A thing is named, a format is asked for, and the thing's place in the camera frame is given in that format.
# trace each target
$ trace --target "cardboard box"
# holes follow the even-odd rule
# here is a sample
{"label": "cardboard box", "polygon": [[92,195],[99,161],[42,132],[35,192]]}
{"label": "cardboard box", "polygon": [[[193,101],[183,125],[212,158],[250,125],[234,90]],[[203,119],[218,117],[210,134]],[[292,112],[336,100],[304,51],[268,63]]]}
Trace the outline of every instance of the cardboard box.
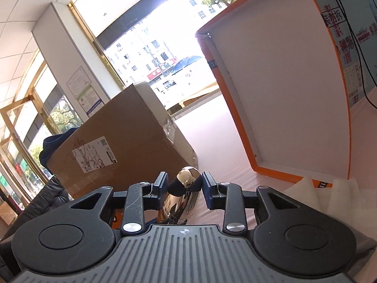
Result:
{"label": "cardboard box", "polygon": [[254,171],[349,178],[346,82],[315,0],[237,0],[196,36]]}
{"label": "cardboard box", "polygon": [[124,191],[173,179],[197,155],[146,82],[131,85],[78,128],[50,157],[48,168],[78,198],[100,186]]}

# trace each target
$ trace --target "window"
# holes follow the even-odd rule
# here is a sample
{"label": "window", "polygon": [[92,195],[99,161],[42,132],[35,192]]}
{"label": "window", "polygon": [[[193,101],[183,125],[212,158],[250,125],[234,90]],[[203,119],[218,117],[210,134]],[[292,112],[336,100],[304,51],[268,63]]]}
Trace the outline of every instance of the window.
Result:
{"label": "window", "polygon": [[160,46],[160,45],[158,44],[157,40],[153,40],[153,41],[152,41],[152,44],[155,46],[156,49]]}
{"label": "window", "polygon": [[175,84],[176,84],[176,82],[174,82],[172,80],[169,80],[169,81],[166,81],[165,83],[163,83],[163,85],[165,86],[166,89],[168,89],[171,86],[174,86]]}
{"label": "window", "polygon": [[129,64],[130,63],[130,56],[128,54],[126,54],[124,56],[124,58],[127,60],[127,64]]}
{"label": "window", "polygon": [[163,58],[164,61],[166,61],[167,59],[169,59],[169,57],[167,57],[166,53],[162,53],[161,54],[161,57]]}
{"label": "window", "polygon": [[155,67],[158,67],[158,65],[160,64],[160,61],[158,60],[158,58],[153,58],[152,63],[153,65],[155,65]]}
{"label": "window", "polygon": [[205,13],[201,10],[199,13],[200,18],[204,19],[206,17]]}

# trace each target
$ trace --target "shipping label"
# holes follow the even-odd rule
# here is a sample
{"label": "shipping label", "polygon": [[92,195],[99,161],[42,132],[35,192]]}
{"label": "shipping label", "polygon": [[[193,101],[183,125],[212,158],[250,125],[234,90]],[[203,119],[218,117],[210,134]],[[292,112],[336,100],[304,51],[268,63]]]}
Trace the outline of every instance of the shipping label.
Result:
{"label": "shipping label", "polygon": [[117,162],[104,136],[72,150],[72,153],[84,173]]}

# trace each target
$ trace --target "white pillar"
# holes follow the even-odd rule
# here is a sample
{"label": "white pillar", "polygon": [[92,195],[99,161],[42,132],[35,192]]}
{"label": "white pillar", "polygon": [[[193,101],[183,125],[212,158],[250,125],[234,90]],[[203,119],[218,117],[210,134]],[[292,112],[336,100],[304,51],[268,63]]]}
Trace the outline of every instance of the white pillar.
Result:
{"label": "white pillar", "polygon": [[121,91],[67,5],[51,3],[32,33],[57,83],[83,121]]}

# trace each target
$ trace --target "chrome cup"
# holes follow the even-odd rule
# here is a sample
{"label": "chrome cup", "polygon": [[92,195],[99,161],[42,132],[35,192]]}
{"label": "chrome cup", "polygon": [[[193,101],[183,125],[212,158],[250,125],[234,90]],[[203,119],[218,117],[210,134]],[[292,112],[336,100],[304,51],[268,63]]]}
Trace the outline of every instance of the chrome cup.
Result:
{"label": "chrome cup", "polygon": [[187,220],[194,214],[197,197],[200,191],[191,191],[191,185],[200,177],[200,172],[194,167],[184,167],[172,180],[180,182],[182,196],[173,196],[167,192],[163,207],[158,211],[157,220],[160,224],[185,225]]}

